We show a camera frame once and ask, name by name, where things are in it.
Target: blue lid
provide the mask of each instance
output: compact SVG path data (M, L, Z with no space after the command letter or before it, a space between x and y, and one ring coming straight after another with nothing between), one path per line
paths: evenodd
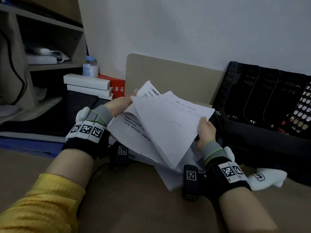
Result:
M89 55L87 55L87 56L86 56L86 59L87 59L88 61L94 61L94 60L95 60L95 58L94 58L94 57L89 56Z

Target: stack of papers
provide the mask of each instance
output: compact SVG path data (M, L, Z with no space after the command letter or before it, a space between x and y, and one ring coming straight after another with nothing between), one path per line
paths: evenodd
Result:
M214 109L161 95L146 82L132 97L133 103L107 126L112 136L130 149L133 159L153 165L168 190L182 185L185 164L204 172L204 162L194 142L201 117Z

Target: white wall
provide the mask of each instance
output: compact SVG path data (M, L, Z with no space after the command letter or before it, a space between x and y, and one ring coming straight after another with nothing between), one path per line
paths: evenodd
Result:
M311 0L79 0L89 53L124 79L138 53L224 70L229 61L311 74Z

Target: hand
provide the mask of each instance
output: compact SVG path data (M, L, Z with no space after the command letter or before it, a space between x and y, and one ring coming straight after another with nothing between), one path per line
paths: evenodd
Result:
M131 94L131 96L136 96L138 89L135 89L134 92ZM117 115L123 113L124 110L126 110L127 107L132 104L131 97L119 97L112 101L109 101L105 104L109 112L113 117L116 117Z
M208 141L216 137L216 128L210 121L206 120L206 117L201 117L197 132L200 138L197 142L197 148L199 150L201 150Z

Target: label on jar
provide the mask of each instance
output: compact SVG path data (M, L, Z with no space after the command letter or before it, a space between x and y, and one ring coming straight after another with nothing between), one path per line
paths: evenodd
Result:
M98 66L91 66L90 64L83 64L83 75L87 77L98 77Z

